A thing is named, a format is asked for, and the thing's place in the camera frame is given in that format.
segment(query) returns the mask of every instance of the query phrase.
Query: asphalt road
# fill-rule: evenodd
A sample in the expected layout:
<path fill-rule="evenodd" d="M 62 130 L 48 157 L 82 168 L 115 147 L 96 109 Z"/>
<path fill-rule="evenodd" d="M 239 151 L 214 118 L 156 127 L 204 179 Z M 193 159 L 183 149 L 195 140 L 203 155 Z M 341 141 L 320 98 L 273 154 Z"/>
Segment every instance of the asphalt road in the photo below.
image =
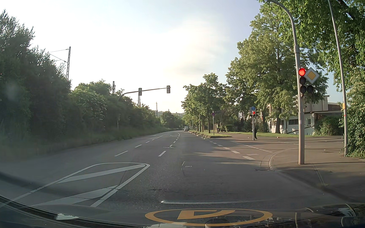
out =
<path fill-rule="evenodd" d="M 203 139 L 173 131 L 0 164 L 0 195 L 24 204 L 110 210 L 292 210 L 343 202 L 268 167 L 296 142 Z"/>

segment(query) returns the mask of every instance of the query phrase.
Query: orange circular logo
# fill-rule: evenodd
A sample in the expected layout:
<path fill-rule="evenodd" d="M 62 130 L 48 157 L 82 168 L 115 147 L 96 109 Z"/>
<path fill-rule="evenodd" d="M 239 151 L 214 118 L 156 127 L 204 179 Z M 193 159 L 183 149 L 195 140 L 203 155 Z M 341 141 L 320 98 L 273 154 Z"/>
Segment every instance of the orange circular logo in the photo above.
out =
<path fill-rule="evenodd" d="M 220 217 L 220 216 L 252 216 L 257 217 L 247 221 L 238 221 L 220 224 L 198 223 L 204 218 Z M 158 210 L 149 212 L 145 215 L 146 218 L 168 224 L 176 225 L 191 225 L 191 226 L 227 226 L 227 225 L 243 225 L 253 222 L 263 221 L 272 217 L 272 213 L 263 210 L 250 209 L 172 209 L 172 210 Z M 166 220 L 162 217 L 175 217 L 175 219 Z"/>

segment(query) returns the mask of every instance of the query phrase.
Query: car hood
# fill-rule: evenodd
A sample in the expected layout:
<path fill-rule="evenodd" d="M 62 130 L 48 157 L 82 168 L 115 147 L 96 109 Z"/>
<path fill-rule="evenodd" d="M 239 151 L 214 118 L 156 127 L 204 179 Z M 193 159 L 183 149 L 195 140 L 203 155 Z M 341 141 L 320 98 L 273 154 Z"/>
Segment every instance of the car hood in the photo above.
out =
<path fill-rule="evenodd" d="M 0 196 L 0 220 L 29 227 L 342 227 L 365 224 L 365 204 L 319 205 L 294 211 L 232 208 L 108 210 L 80 205 L 29 206 Z"/>

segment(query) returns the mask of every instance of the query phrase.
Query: windshield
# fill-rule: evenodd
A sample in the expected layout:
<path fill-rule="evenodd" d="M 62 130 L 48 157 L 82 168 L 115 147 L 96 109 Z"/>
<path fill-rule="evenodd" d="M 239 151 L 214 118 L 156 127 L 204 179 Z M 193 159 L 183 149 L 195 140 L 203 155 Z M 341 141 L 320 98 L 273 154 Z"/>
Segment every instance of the windshield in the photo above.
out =
<path fill-rule="evenodd" d="M 48 220 L 365 224 L 365 1 L 0 0 L 0 221 Z"/>

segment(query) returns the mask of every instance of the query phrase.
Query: white building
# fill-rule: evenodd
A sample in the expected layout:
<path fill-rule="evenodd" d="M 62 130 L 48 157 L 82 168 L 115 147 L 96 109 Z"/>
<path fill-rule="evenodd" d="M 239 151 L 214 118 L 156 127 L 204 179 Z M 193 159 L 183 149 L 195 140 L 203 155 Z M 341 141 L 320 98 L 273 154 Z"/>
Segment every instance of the white building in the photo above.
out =
<path fill-rule="evenodd" d="M 329 95 L 323 97 L 323 100 L 319 101 L 317 104 L 306 104 L 307 107 L 304 109 L 305 113 L 305 135 L 313 135 L 315 132 L 315 123 L 317 120 L 323 118 L 324 116 L 337 115 L 341 116 L 343 111 L 337 103 L 328 102 Z M 270 112 L 272 112 L 271 106 L 267 107 Z M 268 123 L 271 132 L 275 132 L 275 121 L 270 121 Z M 281 134 L 294 134 L 298 135 L 298 116 L 290 117 L 288 121 L 281 119 L 280 123 Z"/>

